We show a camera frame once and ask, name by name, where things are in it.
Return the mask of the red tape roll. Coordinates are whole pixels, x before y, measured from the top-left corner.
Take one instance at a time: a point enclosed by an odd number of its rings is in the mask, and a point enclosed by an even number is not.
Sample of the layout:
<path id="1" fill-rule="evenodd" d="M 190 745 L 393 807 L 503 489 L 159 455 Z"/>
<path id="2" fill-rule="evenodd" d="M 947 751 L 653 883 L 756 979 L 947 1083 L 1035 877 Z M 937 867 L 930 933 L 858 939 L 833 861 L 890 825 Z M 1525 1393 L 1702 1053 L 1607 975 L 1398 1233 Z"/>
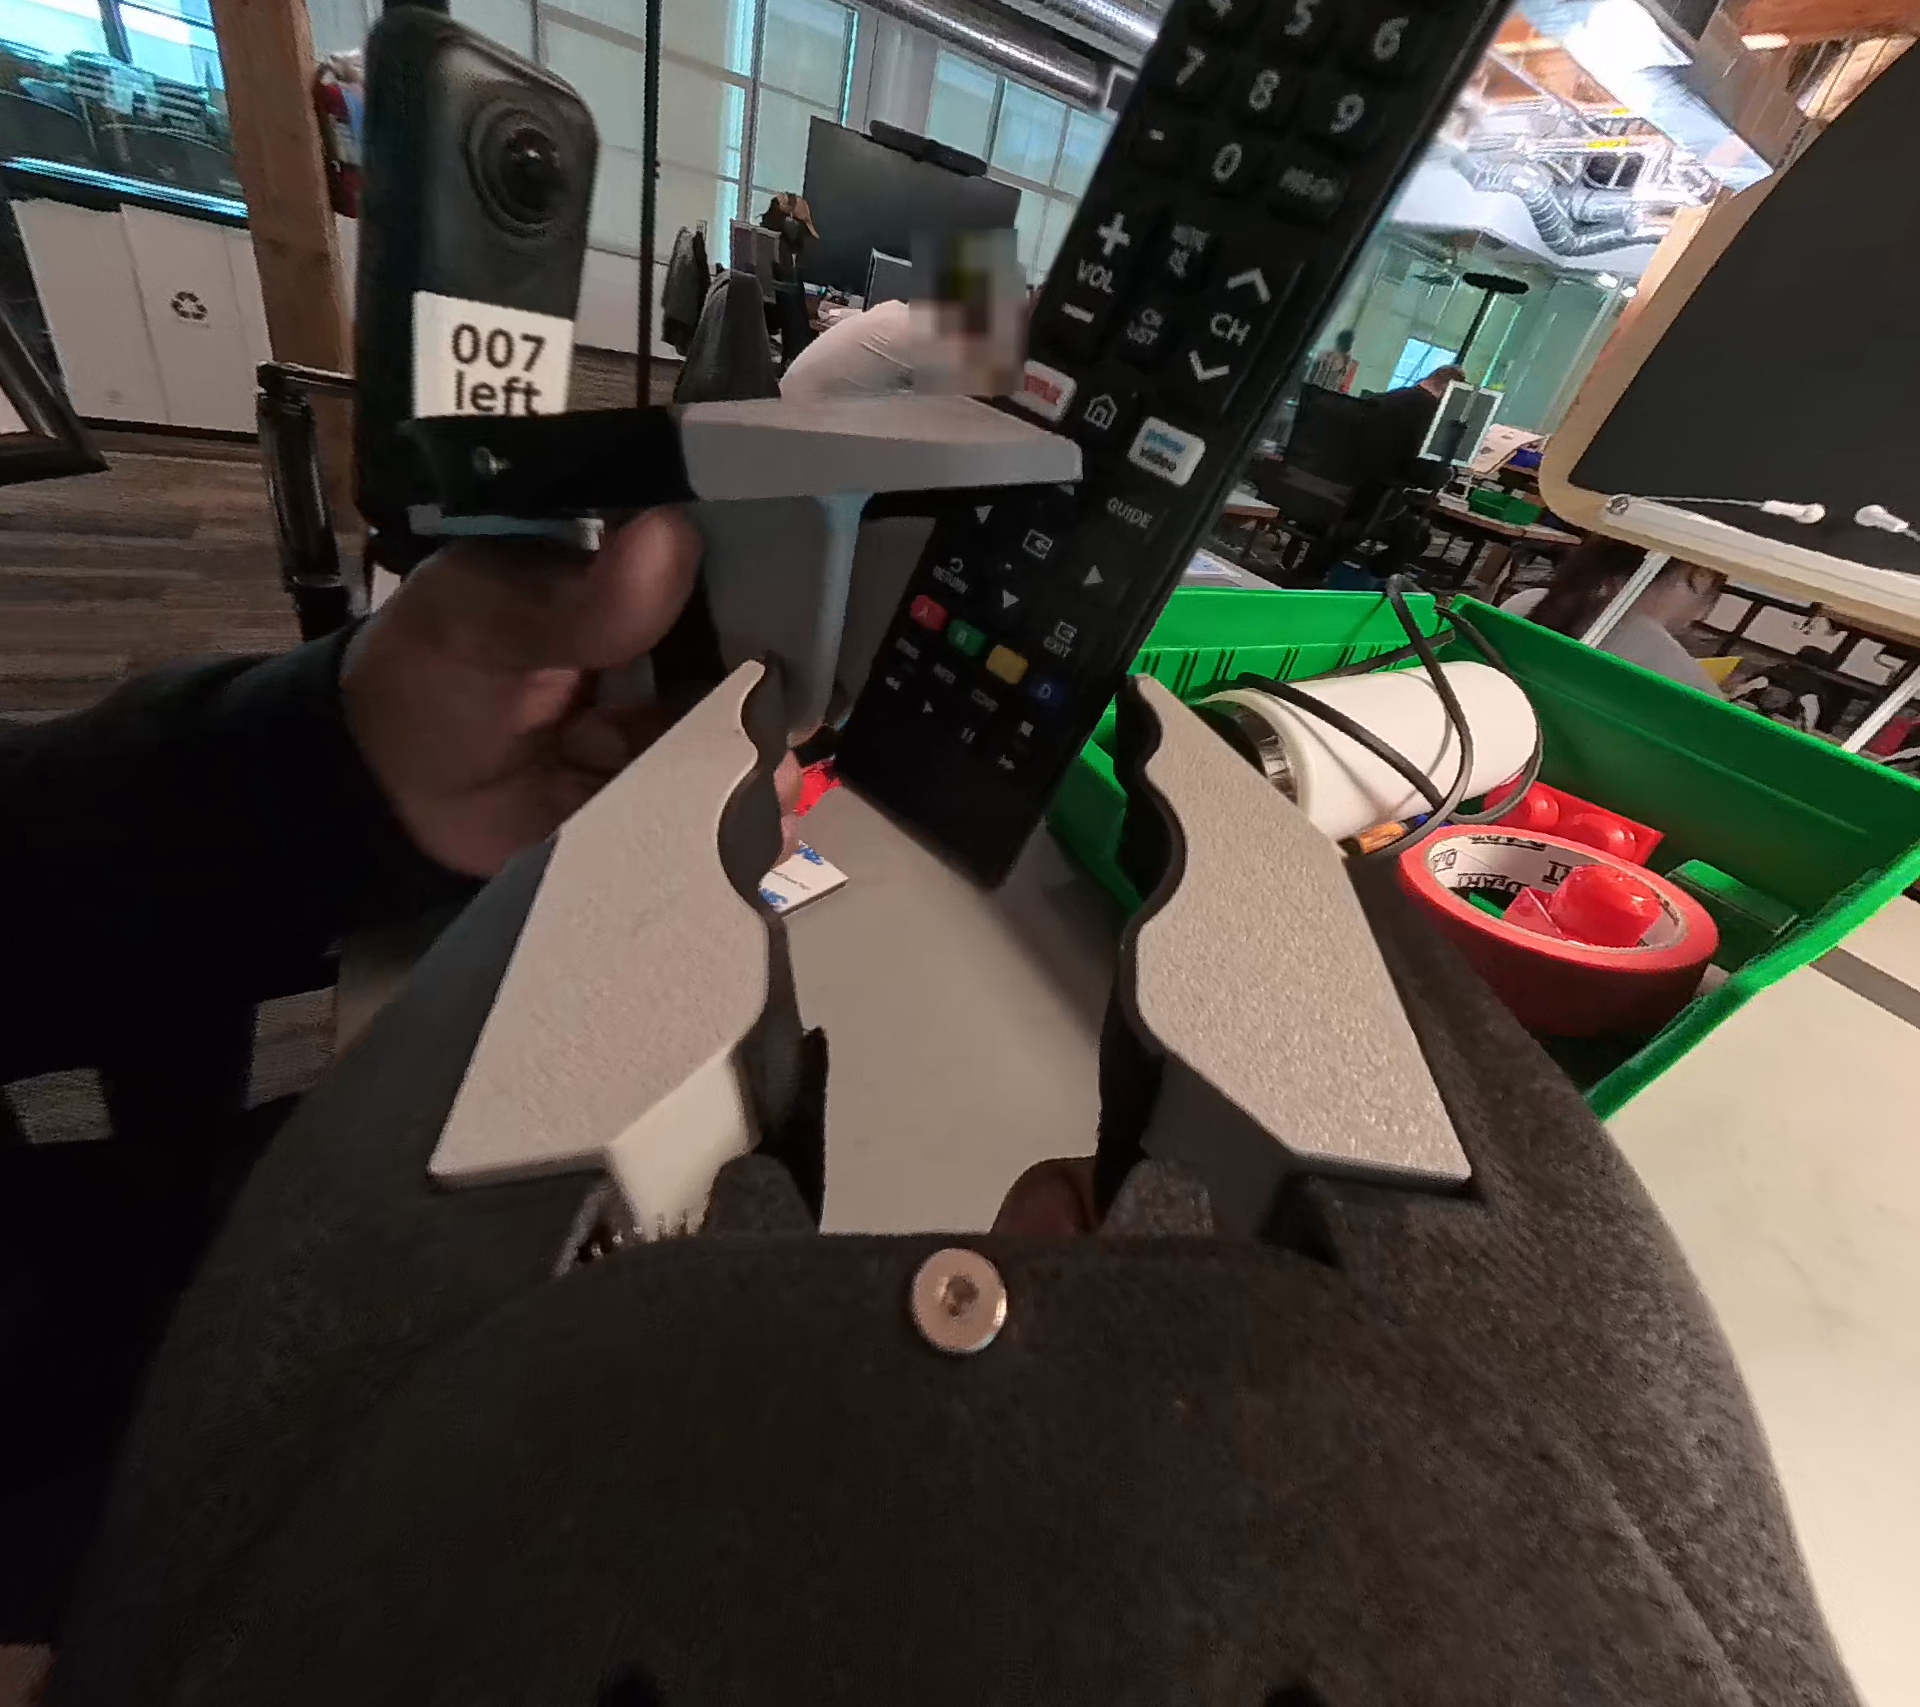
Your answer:
<path id="1" fill-rule="evenodd" d="M 1644 869 L 1664 901 L 1635 949 L 1566 941 L 1542 911 L 1575 865 Z M 1644 1039 L 1697 993 L 1717 959 L 1715 915 L 1644 865 L 1561 837 L 1505 827 L 1451 827 L 1398 859 L 1411 901 L 1533 1033 L 1553 1039 Z"/>

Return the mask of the black stand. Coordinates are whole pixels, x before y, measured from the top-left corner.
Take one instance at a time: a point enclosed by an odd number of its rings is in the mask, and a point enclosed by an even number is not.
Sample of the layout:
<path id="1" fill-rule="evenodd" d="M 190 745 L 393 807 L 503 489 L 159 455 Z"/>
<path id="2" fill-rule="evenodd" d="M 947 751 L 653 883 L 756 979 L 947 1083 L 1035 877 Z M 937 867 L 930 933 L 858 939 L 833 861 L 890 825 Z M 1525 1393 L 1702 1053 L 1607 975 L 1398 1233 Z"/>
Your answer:
<path id="1" fill-rule="evenodd" d="M 300 637 L 330 635 L 355 617 L 328 503 L 314 397 L 348 399 L 356 381 L 322 369 L 262 361 L 254 369 L 254 433 L 274 519 L 283 587 Z"/>

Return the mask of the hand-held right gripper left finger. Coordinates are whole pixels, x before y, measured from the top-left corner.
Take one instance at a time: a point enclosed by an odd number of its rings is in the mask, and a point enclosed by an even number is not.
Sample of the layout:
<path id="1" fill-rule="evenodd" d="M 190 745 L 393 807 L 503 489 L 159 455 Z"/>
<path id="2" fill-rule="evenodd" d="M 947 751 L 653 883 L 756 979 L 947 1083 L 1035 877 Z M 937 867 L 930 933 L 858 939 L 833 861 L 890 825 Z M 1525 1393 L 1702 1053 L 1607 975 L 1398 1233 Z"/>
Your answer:
<path id="1" fill-rule="evenodd" d="M 597 1173 L 640 1235 L 696 1231 L 804 1091 L 786 929 L 779 663 L 742 663 L 556 833 L 428 1173 Z"/>

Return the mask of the red plastic cap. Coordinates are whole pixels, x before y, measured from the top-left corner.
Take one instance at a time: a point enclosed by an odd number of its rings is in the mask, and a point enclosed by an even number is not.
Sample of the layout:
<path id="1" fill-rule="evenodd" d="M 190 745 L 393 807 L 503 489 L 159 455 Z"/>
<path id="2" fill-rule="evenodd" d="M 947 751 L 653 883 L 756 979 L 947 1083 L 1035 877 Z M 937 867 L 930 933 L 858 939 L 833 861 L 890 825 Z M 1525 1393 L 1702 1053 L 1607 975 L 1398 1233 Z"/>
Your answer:
<path id="1" fill-rule="evenodd" d="M 1545 895 L 1542 911 L 1566 941 L 1625 951 L 1643 945 L 1663 921 L 1663 901 L 1661 887 L 1644 869 L 1587 861 Z"/>

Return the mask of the large black monitor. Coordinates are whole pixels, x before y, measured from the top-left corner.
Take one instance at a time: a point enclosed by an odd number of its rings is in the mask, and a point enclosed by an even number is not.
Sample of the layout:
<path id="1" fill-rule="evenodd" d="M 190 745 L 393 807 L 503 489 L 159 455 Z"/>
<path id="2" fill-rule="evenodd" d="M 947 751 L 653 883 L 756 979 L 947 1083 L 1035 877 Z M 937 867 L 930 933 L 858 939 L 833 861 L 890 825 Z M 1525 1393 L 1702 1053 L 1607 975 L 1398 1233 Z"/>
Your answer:
<path id="1" fill-rule="evenodd" d="M 814 233 L 801 253 L 803 281 L 864 293 L 873 253 L 910 259 L 918 235 L 1015 229 L 1021 189 L 910 155 L 828 122 L 809 124 L 804 179 Z"/>

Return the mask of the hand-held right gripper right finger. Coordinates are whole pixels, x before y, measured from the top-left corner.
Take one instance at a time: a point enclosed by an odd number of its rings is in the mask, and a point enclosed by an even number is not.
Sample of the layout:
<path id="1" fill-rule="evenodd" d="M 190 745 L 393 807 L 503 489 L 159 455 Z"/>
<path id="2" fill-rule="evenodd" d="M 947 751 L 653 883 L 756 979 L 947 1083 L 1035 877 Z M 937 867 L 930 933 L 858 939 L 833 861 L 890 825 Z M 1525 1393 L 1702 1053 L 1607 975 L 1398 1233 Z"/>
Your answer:
<path id="1" fill-rule="evenodd" d="M 1099 1201 L 1143 1165 L 1204 1229 L 1266 1235 L 1308 1177 L 1465 1195 L 1473 1163 L 1334 841 L 1154 679 L 1116 697 L 1122 927 Z"/>

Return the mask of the wooden column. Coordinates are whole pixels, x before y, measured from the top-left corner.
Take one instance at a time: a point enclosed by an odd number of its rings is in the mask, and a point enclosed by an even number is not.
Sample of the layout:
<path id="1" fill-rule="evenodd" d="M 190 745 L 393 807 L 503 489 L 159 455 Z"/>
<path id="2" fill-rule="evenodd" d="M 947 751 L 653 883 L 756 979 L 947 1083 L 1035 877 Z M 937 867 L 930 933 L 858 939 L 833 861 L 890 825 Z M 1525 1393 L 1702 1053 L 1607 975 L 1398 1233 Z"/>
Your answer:
<path id="1" fill-rule="evenodd" d="M 272 355 L 348 375 L 355 331 L 309 0 L 208 0 Z"/>

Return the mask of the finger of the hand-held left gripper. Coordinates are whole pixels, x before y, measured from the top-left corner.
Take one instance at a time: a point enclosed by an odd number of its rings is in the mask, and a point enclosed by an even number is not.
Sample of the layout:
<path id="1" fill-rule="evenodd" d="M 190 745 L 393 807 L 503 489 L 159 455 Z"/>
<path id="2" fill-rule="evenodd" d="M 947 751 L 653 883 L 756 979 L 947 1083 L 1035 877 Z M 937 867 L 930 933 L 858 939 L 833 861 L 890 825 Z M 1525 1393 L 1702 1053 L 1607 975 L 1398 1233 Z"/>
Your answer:
<path id="1" fill-rule="evenodd" d="M 1069 437 L 958 395 L 700 401 L 676 423 L 722 663 L 779 665 L 791 735 L 828 715 L 877 495 L 1041 487 L 1085 469 Z"/>

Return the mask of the black board with wooden frame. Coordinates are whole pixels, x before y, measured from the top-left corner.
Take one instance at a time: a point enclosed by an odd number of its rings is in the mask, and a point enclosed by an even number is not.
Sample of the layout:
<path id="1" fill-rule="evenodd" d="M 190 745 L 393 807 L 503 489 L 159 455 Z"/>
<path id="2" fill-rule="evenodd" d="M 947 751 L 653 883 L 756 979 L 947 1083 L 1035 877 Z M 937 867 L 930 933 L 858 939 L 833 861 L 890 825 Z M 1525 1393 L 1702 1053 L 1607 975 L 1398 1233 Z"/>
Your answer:
<path id="1" fill-rule="evenodd" d="M 1917 637 L 1917 48 L 1643 283 L 1542 491 L 1591 531 Z"/>

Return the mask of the white sticker card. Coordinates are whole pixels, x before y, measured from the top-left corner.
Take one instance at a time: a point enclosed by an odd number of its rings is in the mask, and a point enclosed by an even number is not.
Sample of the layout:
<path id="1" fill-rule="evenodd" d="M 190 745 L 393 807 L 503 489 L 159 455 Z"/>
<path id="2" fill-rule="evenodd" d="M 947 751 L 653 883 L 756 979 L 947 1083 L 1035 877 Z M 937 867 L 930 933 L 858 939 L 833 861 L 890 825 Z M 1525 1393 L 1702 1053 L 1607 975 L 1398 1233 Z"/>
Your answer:
<path id="1" fill-rule="evenodd" d="M 788 915 L 807 903 L 828 899 L 849 883 L 849 875 L 804 839 L 772 865 L 759 883 L 762 903 Z"/>

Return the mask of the red fire extinguisher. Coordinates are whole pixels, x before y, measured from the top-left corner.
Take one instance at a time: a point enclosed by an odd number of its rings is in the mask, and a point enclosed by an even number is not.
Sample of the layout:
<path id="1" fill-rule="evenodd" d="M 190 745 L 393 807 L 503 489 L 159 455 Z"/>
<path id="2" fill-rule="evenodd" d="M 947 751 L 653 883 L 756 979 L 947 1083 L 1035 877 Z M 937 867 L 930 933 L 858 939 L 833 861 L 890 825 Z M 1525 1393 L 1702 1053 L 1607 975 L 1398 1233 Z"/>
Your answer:
<path id="1" fill-rule="evenodd" d="M 314 66 L 310 104 L 333 211 L 355 221 L 364 197 L 367 54 L 360 48 L 324 54 Z"/>

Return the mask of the white steel tumbler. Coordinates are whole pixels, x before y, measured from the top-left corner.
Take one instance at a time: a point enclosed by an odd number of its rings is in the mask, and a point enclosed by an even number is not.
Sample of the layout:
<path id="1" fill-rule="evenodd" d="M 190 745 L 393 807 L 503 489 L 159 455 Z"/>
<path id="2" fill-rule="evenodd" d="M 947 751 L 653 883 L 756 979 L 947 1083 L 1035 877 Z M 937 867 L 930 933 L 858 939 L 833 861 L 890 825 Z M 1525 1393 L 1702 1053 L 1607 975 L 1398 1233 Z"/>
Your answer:
<path id="1" fill-rule="evenodd" d="M 1311 681 L 1244 675 L 1194 711 L 1333 839 L 1447 821 L 1523 775 L 1545 745 L 1521 683 L 1474 661 Z"/>

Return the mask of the person's left forearm black sleeve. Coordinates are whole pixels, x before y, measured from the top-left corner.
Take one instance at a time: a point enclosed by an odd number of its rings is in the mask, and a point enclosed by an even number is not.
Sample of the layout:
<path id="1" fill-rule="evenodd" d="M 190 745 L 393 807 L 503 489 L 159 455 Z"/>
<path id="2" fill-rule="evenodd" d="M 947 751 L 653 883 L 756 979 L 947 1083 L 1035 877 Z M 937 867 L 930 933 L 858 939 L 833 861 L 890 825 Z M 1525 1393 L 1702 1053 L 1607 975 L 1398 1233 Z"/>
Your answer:
<path id="1" fill-rule="evenodd" d="M 4 1119 L 3 1625 L 60 1633 L 180 1289 L 276 1125 L 259 1007 L 362 927 L 463 903 L 348 731 L 348 631 L 177 663 L 4 729 L 4 1083 L 93 1073 L 108 1137 Z"/>

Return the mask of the black remote control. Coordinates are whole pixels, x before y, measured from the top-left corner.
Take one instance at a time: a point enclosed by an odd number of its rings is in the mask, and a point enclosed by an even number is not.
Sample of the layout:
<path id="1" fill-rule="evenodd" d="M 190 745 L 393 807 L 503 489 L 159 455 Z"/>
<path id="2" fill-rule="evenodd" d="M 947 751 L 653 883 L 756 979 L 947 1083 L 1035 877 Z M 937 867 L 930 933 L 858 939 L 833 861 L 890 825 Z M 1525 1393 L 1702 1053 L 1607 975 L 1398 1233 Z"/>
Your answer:
<path id="1" fill-rule="evenodd" d="M 1515 0 L 1171 0 L 999 401 L 1069 475 L 949 493 L 837 771 L 970 879 L 1042 825 Z"/>

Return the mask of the white recycling cabinet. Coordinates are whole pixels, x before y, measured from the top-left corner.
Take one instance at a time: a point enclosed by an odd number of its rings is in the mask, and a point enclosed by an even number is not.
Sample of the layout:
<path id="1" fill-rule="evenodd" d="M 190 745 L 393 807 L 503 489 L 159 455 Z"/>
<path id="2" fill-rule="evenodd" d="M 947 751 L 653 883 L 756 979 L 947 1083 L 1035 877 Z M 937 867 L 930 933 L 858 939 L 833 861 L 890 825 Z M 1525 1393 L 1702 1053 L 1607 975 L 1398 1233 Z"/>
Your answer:
<path id="1" fill-rule="evenodd" d="M 254 435 L 256 369 L 272 345 L 244 227 L 42 195 L 13 215 L 84 423 Z"/>

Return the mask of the person's left hand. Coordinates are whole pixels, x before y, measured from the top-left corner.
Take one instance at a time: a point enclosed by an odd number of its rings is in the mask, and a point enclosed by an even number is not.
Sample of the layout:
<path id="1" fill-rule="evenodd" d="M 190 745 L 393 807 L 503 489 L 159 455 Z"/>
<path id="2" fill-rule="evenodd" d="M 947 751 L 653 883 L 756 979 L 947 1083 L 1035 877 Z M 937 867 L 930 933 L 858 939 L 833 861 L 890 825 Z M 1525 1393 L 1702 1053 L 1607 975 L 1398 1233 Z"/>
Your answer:
<path id="1" fill-rule="evenodd" d="M 702 551 L 675 507 L 595 553 L 461 541 L 362 623 L 340 669 L 347 725 L 420 855 L 497 875 L 679 719 L 605 679 L 685 615 Z"/>

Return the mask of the green plastic bin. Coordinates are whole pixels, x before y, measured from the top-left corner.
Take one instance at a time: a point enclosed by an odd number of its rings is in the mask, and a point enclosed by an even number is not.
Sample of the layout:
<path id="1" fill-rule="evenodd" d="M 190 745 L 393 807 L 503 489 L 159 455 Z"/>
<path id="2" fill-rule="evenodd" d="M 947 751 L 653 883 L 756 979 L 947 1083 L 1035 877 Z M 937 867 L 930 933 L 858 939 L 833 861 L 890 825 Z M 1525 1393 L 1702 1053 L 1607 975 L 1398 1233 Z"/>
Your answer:
<path id="1" fill-rule="evenodd" d="M 1706 863 L 1780 905 L 1776 939 L 1637 1049 L 1550 1043 L 1613 1119 L 1764 989 L 1835 951 L 1917 887 L 1918 785 L 1819 735 L 1698 693 L 1474 599 L 1456 615 L 1492 641 L 1545 729 L 1546 779 L 1663 829 L 1654 867 Z M 1312 679 L 1369 671 L 1404 647 L 1380 593 L 1183 585 L 1132 669 L 1183 697 L 1246 671 Z"/>

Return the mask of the red plastic tray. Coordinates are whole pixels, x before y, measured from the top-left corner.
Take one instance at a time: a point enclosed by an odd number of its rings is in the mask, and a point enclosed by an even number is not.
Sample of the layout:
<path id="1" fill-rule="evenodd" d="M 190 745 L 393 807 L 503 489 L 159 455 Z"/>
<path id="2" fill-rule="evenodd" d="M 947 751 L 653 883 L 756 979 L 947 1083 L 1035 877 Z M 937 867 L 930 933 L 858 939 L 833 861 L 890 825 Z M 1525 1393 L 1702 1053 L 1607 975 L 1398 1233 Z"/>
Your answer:
<path id="1" fill-rule="evenodd" d="M 1539 777 L 1495 789 L 1478 819 L 1517 833 L 1561 837 L 1637 865 L 1651 865 L 1664 839 L 1663 829 Z"/>

